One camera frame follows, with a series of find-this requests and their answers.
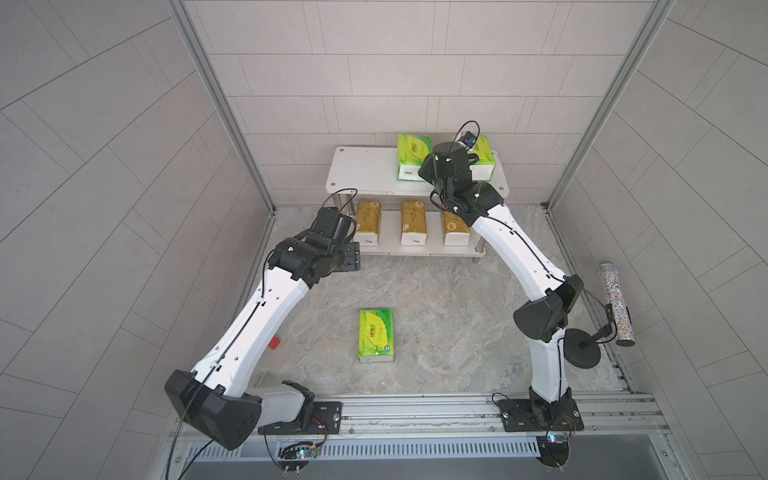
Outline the green tissue pack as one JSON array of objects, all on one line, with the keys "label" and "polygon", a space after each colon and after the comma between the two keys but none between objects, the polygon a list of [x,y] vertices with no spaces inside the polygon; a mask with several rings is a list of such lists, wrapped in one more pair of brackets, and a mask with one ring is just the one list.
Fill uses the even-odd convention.
[{"label": "green tissue pack", "polygon": [[490,181],[496,167],[496,159],[485,135],[480,135],[469,150],[470,170],[475,181]]},{"label": "green tissue pack", "polygon": [[391,309],[361,310],[358,332],[358,358],[361,363],[394,360],[394,328]]},{"label": "green tissue pack", "polygon": [[421,181],[418,172],[425,158],[432,153],[431,136],[399,134],[397,139],[397,179]]}]

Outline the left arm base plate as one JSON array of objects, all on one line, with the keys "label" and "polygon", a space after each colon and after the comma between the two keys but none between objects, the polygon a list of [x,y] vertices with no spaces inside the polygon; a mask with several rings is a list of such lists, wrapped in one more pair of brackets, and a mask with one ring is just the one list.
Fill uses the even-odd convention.
[{"label": "left arm base plate", "polygon": [[312,410],[303,409],[300,419],[293,422],[278,422],[259,427],[259,435],[335,435],[340,431],[342,402],[315,401]]}]

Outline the gold tissue pack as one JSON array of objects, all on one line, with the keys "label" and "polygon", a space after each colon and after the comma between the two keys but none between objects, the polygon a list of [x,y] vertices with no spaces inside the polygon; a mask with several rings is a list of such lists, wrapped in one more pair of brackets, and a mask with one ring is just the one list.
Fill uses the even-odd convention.
[{"label": "gold tissue pack", "polygon": [[361,201],[357,206],[354,240],[362,246],[379,245],[382,205],[379,201]]},{"label": "gold tissue pack", "polygon": [[401,204],[401,246],[425,245],[427,240],[426,207],[422,200]]},{"label": "gold tissue pack", "polygon": [[470,242],[470,228],[458,216],[443,211],[443,243],[447,247],[466,247]]}]

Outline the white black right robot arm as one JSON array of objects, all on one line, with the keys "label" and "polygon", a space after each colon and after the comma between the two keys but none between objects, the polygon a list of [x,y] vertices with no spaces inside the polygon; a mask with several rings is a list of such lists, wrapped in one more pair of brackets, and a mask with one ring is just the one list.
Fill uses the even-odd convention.
[{"label": "white black right robot arm", "polygon": [[564,339],[567,317],[583,281],[567,276],[541,252],[490,183],[473,179],[473,158],[459,142],[440,143],[427,155],[418,175],[433,186],[439,199],[436,205],[478,233],[524,288],[528,301],[513,313],[513,320],[529,339],[533,412],[541,424],[552,422],[570,400]]}]

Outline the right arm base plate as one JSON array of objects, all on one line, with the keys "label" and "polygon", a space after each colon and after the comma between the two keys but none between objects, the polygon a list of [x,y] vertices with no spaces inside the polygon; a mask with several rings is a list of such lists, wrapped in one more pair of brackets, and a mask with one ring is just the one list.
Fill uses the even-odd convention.
[{"label": "right arm base plate", "polygon": [[549,403],[537,395],[530,399],[494,400],[505,432],[568,432],[584,429],[583,419],[571,391]]}]

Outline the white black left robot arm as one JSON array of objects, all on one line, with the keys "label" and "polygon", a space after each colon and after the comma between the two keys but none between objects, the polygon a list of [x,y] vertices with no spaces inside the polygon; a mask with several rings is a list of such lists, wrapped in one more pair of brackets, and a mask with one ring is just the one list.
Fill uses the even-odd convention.
[{"label": "white black left robot arm", "polygon": [[320,279],[360,268],[356,221],[335,207],[318,210],[312,225],[268,255],[261,281],[223,336],[190,371],[165,384],[181,421],[228,450],[256,429],[302,431],[312,420],[314,394],[292,381],[261,393],[248,390],[261,356],[291,310]]}]

